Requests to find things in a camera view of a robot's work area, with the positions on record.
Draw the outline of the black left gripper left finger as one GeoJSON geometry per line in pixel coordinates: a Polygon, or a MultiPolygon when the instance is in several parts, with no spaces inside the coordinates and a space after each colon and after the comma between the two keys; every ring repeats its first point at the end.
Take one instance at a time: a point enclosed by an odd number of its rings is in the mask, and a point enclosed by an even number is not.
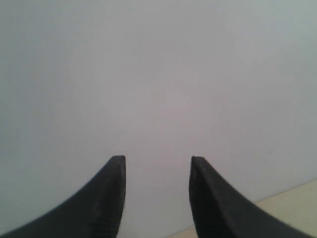
{"type": "Polygon", "coordinates": [[[111,157],[79,191],[3,238],[115,238],[126,194],[126,159],[111,157]]]}

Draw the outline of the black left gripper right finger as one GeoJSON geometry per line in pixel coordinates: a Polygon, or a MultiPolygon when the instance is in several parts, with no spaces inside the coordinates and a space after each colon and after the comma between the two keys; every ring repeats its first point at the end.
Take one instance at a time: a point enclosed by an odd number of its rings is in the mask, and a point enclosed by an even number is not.
{"type": "Polygon", "coordinates": [[[190,206],[200,238],[308,238],[245,198],[204,158],[191,158],[190,206]]]}

